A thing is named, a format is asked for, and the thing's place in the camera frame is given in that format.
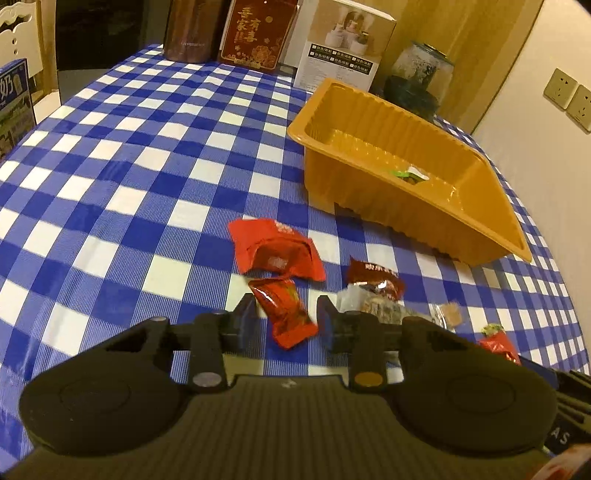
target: electrical socket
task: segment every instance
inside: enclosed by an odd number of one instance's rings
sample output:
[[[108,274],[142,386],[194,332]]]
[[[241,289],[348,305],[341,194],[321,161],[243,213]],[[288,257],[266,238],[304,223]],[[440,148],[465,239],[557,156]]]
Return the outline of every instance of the electrical socket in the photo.
[[[566,113],[587,132],[591,132],[591,92],[579,85]]]
[[[562,70],[556,69],[544,89],[544,95],[564,110],[576,89],[577,81]]]

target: cardboard box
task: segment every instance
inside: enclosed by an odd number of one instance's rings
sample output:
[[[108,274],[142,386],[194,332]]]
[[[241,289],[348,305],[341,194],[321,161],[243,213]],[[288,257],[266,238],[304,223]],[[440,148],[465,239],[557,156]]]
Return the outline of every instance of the cardboard box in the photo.
[[[325,78],[368,91],[396,20],[350,0],[319,0],[294,85],[314,92]]]
[[[0,161],[36,126],[26,59],[0,68]]]

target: snack bag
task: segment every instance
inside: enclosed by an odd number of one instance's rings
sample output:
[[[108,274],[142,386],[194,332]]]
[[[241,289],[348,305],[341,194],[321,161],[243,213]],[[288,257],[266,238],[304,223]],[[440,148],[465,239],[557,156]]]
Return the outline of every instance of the snack bag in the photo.
[[[503,355],[507,360],[510,360],[517,365],[521,365],[517,350],[509,340],[509,337],[507,337],[507,334],[501,325],[491,323],[482,329],[482,333],[486,338],[478,340],[480,346],[490,350],[492,353]]]
[[[389,268],[355,260],[353,257],[347,270],[347,283],[364,286],[367,290],[394,301],[402,298],[405,288],[404,282]]]
[[[228,224],[240,273],[260,268],[286,276],[324,281],[314,242],[293,228],[268,218]]]
[[[318,333],[288,278],[257,278],[248,283],[269,321],[272,335],[280,347],[289,349]]]

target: food wrapper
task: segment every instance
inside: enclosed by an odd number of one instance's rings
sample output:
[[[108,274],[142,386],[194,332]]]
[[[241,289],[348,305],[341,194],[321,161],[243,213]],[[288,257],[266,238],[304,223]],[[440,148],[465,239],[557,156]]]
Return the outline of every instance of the food wrapper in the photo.
[[[416,185],[429,179],[427,175],[415,167],[410,167],[407,171],[393,170],[392,174],[411,185]]]
[[[492,353],[504,356],[517,365],[521,365],[519,355],[513,343],[507,337],[503,327],[498,324],[489,324],[482,329],[485,338],[478,340],[480,346],[483,346]]]
[[[570,480],[588,478],[579,476],[591,462],[591,445],[574,445],[546,463],[531,480]]]
[[[248,283],[272,324],[272,335],[280,347],[290,349],[318,333],[310,320],[296,285],[288,278],[258,278]]]
[[[228,224],[240,273],[252,268],[284,276],[324,281],[326,275],[314,242],[276,220],[234,220]]]
[[[336,308],[339,312],[367,312],[375,315],[380,323],[400,325],[405,317],[422,317],[430,322],[437,321],[413,309],[409,309],[397,301],[392,301],[383,295],[366,290],[359,285],[349,285],[337,293]]]
[[[347,270],[349,285],[365,286],[367,290],[378,293],[390,300],[400,300],[404,294],[404,282],[393,270],[381,265],[350,258]]]

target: table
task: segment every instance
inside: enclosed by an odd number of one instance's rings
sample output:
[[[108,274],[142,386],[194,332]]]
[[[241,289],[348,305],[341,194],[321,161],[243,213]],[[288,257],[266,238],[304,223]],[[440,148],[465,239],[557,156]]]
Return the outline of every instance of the table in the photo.
[[[0,166],[0,471],[31,449],[18,399],[33,376],[153,315],[191,322],[234,308],[248,291],[226,227],[236,218],[275,218],[314,240],[327,280],[297,281],[312,316],[319,295],[343,288],[352,255],[398,271],[411,308],[457,301],[466,319],[457,332],[470,340],[502,323],[521,355],[589,373],[556,263],[500,173],[530,264],[509,256],[469,268],[338,206],[322,212],[308,203],[303,149],[285,131],[306,98],[290,77],[173,63],[150,47],[55,111]],[[263,320],[228,370],[346,373],[346,358],[317,338],[285,352],[269,333]],[[175,359],[176,380],[185,361]]]

